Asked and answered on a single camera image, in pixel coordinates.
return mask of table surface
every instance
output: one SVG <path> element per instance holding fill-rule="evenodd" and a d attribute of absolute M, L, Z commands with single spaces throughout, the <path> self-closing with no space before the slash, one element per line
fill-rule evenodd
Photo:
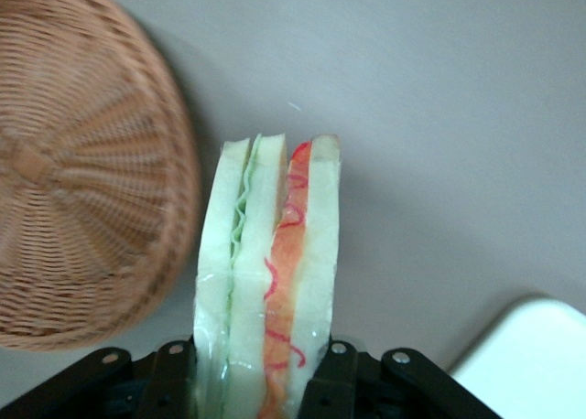
<path fill-rule="evenodd" d="M 340 137 L 334 334 L 448 368 L 519 297 L 586 312 L 586 0 L 117 1 L 176 73 L 206 192 L 225 140 Z M 195 259 L 107 345 L 187 337 Z M 0 405 L 92 349 L 0 349 Z"/>

